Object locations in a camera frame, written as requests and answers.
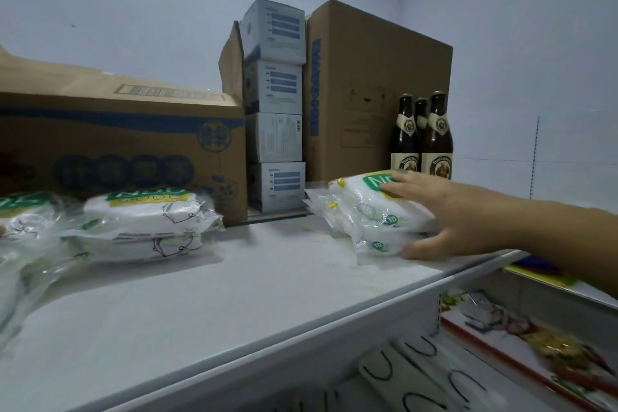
beer bottle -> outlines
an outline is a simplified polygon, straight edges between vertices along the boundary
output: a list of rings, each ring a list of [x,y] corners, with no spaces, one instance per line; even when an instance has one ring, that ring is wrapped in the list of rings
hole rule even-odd
[[[421,143],[421,171],[451,179],[453,175],[453,137],[446,118],[446,94],[431,95],[431,111]]]
[[[427,98],[419,98],[414,103],[414,122],[417,125],[417,136],[420,143],[423,140],[425,127],[427,126]]]
[[[420,171],[420,143],[414,122],[414,96],[399,98],[399,114],[390,140],[390,168]]]

bottle label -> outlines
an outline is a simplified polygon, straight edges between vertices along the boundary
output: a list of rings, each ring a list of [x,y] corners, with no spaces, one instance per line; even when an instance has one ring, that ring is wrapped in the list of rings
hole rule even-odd
[[[424,129],[425,127],[427,127],[427,118],[419,116],[417,118],[417,129]]]
[[[420,171],[420,154],[390,154],[390,169]]]
[[[423,154],[421,170],[450,180],[453,177],[453,154]]]
[[[414,130],[416,129],[416,126],[414,125],[414,118],[408,118],[405,114],[400,114],[397,116],[397,127],[412,137]]]
[[[446,114],[444,116],[438,116],[436,113],[429,113],[427,125],[441,136],[449,131],[449,120],[447,119]]]

